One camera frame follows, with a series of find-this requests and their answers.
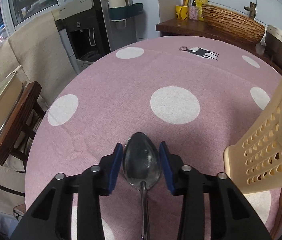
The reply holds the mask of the steel spoon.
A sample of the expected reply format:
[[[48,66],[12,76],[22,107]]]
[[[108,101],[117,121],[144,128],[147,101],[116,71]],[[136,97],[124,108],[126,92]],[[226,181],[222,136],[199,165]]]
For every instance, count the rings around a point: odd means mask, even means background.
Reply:
[[[122,169],[126,181],[140,192],[141,239],[150,239],[148,191],[159,181],[162,169],[158,150],[147,135],[142,132],[131,135],[123,150]]]

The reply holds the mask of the beige plastic utensil holder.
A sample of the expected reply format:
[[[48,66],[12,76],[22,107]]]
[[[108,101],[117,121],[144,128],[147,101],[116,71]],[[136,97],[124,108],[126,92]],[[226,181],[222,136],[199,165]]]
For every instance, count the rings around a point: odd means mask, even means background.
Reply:
[[[243,194],[282,188],[282,78],[254,124],[223,155],[225,173]]]

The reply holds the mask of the dark wooden stool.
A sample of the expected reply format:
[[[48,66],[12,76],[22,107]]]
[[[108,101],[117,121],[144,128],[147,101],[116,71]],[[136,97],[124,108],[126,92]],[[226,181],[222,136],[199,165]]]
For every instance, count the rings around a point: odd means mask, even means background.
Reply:
[[[21,161],[27,161],[28,156],[14,147],[21,132],[33,139],[36,132],[26,124],[30,114],[34,111],[40,118],[44,118],[45,111],[37,102],[41,85],[31,82],[27,85],[11,116],[0,135],[0,166],[4,165],[8,157],[14,156]]]

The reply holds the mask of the pink polka dot tablecloth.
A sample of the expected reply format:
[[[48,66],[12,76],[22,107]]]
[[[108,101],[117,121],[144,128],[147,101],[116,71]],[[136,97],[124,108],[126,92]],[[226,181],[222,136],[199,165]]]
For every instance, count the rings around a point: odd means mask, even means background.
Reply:
[[[202,37],[167,36],[114,51],[74,78],[52,103],[31,146],[25,203],[58,173],[72,176],[135,132],[202,173],[251,127],[281,75],[256,56]]]

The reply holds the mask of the brown white rice cooker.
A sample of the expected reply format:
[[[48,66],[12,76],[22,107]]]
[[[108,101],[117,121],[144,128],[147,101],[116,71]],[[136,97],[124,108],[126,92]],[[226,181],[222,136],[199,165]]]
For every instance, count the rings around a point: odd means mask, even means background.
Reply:
[[[282,30],[268,25],[265,33],[265,53],[282,70]]]

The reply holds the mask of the woven basin sink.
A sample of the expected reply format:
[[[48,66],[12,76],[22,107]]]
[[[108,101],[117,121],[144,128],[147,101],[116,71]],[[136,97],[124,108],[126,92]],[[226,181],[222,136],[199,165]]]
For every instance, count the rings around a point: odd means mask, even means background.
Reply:
[[[214,5],[202,5],[204,22],[212,29],[242,43],[257,44],[265,27],[251,18]]]

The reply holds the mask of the water dispenser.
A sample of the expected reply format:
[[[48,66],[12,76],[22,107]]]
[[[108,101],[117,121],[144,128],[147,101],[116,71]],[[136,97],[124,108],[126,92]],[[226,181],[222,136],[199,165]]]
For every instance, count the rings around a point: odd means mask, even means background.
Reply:
[[[135,22],[113,22],[108,0],[70,0],[52,12],[76,74],[112,51],[136,42]]]

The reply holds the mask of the brass faucet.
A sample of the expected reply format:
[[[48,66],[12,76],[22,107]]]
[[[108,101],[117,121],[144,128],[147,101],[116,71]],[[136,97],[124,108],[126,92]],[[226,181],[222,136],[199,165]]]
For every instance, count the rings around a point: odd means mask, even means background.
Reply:
[[[249,7],[244,6],[245,11],[249,12],[249,18],[252,20],[255,20],[255,14],[256,14],[256,4],[253,2],[250,2]]]

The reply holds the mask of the yellow cup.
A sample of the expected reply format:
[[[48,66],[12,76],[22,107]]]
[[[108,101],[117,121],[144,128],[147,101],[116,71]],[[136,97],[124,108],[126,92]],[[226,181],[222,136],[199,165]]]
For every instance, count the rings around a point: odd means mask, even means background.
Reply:
[[[175,6],[176,19],[187,20],[189,18],[189,7],[184,5]]]

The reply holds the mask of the yellow soap bottle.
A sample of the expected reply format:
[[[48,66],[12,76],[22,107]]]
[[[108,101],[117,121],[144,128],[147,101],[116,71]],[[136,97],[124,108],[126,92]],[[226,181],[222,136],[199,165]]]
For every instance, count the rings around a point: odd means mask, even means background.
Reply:
[[[202,7],[204,4],[208,4],[208,0],[195,0],[195,3],[198,12],[198,20],[204,21]]]

